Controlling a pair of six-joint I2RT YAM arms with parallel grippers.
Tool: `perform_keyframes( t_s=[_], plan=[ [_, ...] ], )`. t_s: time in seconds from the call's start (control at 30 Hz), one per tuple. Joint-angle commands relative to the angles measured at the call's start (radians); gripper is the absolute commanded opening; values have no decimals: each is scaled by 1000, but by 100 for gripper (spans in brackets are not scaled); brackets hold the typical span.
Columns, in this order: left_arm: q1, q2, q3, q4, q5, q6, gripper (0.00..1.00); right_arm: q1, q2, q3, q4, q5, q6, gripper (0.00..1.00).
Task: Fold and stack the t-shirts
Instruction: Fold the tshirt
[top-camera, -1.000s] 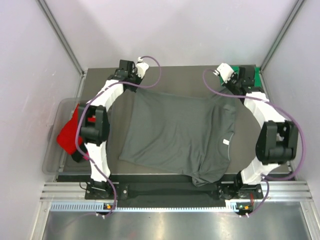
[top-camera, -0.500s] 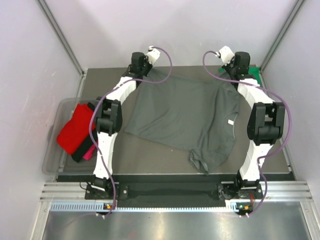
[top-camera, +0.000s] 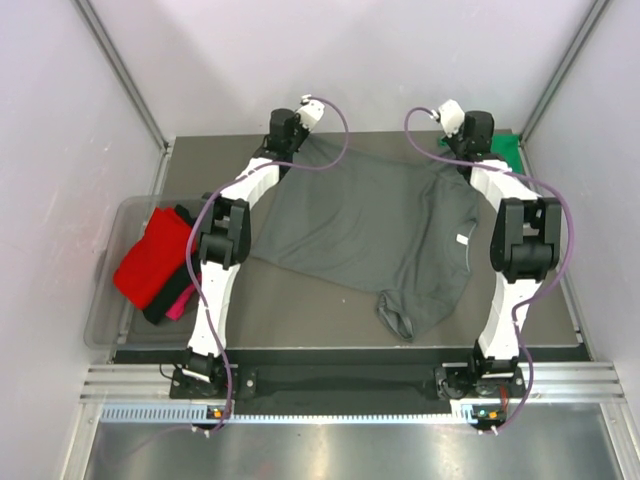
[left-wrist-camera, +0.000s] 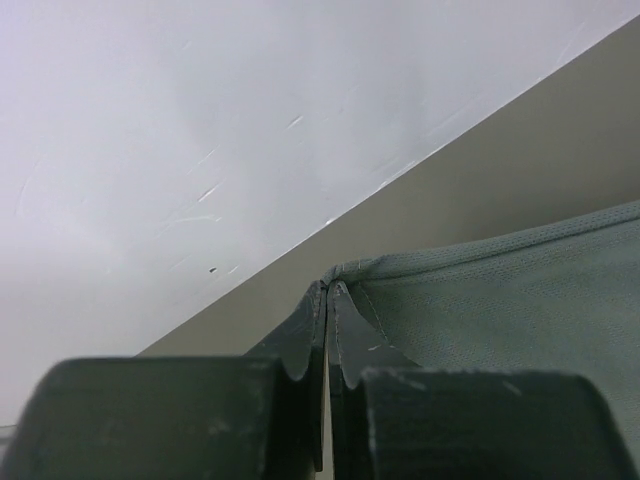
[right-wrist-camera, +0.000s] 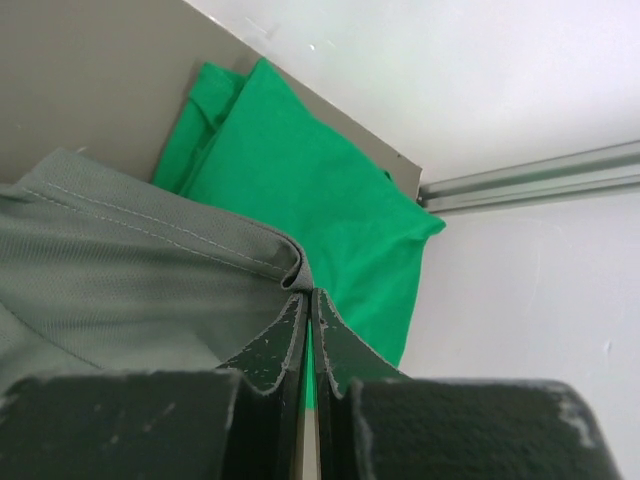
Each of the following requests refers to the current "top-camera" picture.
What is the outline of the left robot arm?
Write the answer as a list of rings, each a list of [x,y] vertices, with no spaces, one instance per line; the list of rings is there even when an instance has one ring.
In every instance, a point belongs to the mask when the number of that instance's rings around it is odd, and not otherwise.
[[[222,354],[235,278],[247,259],[251,243],[251,210],[291,168],[293,156],[324,115],[325,106],[309,100],[295,111],[271,112],[269,132],[233,184],[222,188],[204,213],[198,253],[200,286],[194,331],[182,372],[205,396],[226,387]]]

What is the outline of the grey t shirt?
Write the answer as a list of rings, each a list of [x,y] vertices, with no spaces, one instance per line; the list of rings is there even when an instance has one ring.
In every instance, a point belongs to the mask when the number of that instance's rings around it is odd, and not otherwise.
[[[252,255],[377,295],[375,313],[413,341],[449,316],[471,276],[478,194],[450,165],[386,160],[308,140],[276,188]]]

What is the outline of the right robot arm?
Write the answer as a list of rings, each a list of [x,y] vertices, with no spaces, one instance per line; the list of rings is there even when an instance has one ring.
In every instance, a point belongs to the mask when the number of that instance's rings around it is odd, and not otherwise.
[[[452,101],[438,114],[444,141],[463,163],[459,173],[496,212],[489,247],[496,273],[494,296],[466,372],[469,388],[487,396],[517,376],[519,334],[529,309],[524,302],[539,291],[559,261],[561,204],[534,192],[522,175],[491,152],[490,113],[465,112]]]

